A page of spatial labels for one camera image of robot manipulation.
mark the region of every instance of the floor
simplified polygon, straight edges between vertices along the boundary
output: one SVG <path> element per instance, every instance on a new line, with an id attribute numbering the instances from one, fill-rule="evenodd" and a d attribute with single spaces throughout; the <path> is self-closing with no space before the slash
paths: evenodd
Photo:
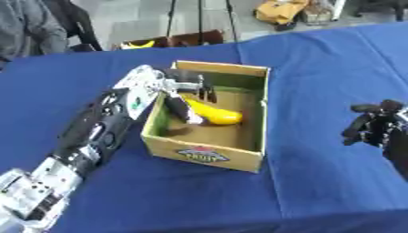
<path id="1" fill-rule="evenodd" d="M 277 34 L 273 27 L 258 21 L 252 10 L 263 0 L 230 0 L 234 9 L 234 22 L 240 40 L 257 36 Z M 126 40 L 144 39 L 166 34 L 168 10 L 171 0 L 72 0 L 85 8 L 94 23 L 97 37 L 105 49 Z M 300 23 L 293 31 L 305 31 L 338 26 L 367 25 L 394 21 L 393 12 L 384 10 L 367 13 L 364 17 L 351 16 L 355 1 L 349 0 L 341 19 L 327 25 L 305 25 Z M 225 2 L 203 0 L 204 29 L 224 31 L 227 41 L 232 33 Z M 198 1 L 178 0 L 171 34 L 198 32 Z"/>

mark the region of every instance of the yellow banana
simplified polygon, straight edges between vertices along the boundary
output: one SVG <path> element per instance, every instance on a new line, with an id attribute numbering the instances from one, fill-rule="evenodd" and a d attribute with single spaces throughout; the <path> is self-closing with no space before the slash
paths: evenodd
<path id="1" fill-rule="evenodd" d="M 122 43 L 120 46 L 121 46 L 122 49 L 138 49 L 138 48 L 152 47 L 152 46 L 154 46 L 154 44 L 155 44 L 155 41 L 154 41 L 154 40 L 151 40 L 151 41 L 145 43 L 145 44 L 142 45 L 142 46 L 133 45 L 133 44 L 130 43 L 130 42 L 127 43 L 127 44 Z"/>
<path id="2" fill-rule="evenodd" d="M 210 123 L 215 125 L 233 125 L 242 121 L 242 114 L 239 112 L 219 109 L 213 106 L 204 105 L 198 101 L 185 98 L 191 108 L 201 117 L 205 117 Z"/>

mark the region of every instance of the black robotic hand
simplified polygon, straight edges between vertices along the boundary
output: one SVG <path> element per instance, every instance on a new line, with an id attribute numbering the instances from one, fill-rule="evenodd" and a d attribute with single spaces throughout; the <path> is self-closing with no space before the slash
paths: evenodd
<path id="1" fill-rule="evenodd" d="M 352 111 L 362 113 L 342 135 L 344 145 L 365 142 L 383 149 L 400 174 L 408 180 L 408 108 L 393 100 L 380 105 L 352 106 Z"/>

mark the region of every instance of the blue tablecloth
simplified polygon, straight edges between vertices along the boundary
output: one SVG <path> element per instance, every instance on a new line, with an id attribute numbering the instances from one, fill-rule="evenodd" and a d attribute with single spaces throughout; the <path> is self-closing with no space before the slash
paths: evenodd
<path id="1" fill-rule="evenodd" d="M 77 110 L 141 64 L 274 68 L 259 174 L 151 157 L 142 124 L 74 195 L 53 232 L 406 232 L 408 185 L 364 144 L 342 145 L 349 107 L 408 102 L 404 23 L 239 43 L 20 59 L 0 74 L 0 171 L 31 170 Z"/>

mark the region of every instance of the robotic arm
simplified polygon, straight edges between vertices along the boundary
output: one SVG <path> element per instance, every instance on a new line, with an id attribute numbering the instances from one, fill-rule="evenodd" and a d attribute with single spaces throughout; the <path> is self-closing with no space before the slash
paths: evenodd
<path id="1" fill-rule="evenodd" d="M 352 106 L 352 111 L 362 114 L 342 132 L 344 145 L 362 141 L 382 148 L 383 155 L 408 180 L 408 106 L 384 100 L 378 106 Z"/>
<path id="2" fill-rule="evenodd" d="M 202 124 L 178 91 L 216 102 L 203 76 L 139 66 L 89 104 L 59 137 L 56 149 L 31 174 L 12 169 L 0 177 L 0 232 L 48 231 L 69 198 L 96 168 L 118 150 L 132 124 L 165 93 L 169 108 L 189 124 Z"/>

